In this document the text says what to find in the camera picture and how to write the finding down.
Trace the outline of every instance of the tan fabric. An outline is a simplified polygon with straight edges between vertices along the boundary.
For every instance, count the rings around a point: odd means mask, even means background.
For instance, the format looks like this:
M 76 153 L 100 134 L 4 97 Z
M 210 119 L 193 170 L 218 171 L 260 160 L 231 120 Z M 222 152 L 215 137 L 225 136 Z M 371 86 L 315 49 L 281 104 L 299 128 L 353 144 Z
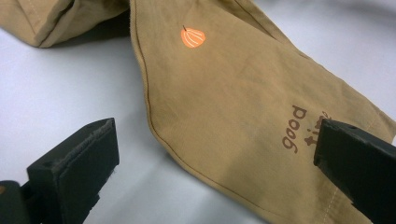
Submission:
M 32 46 L 48 48 L 128 8 L 128 0 L 0 0 L 0 27 Z
M 393 120 L 251 1 L 131 8 L 148 123 L 184 169 L 271 223 L 371 223 L 314 166 L 318 128 L 337 119 L 390 142 Z

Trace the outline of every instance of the white table surface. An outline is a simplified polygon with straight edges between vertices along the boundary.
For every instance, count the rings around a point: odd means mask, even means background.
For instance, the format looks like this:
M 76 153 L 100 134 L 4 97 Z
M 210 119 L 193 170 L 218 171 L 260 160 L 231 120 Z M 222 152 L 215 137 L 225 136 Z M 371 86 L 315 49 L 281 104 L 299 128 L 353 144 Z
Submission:
M 396 1 L 256 0 L 303 52 L 396 119 Z M 120 165 L 85 223 L 266 223 L 175 164 L 149 131 L 128 17 L 51 49 L 0 29 L 0 180 L 115 118 Z

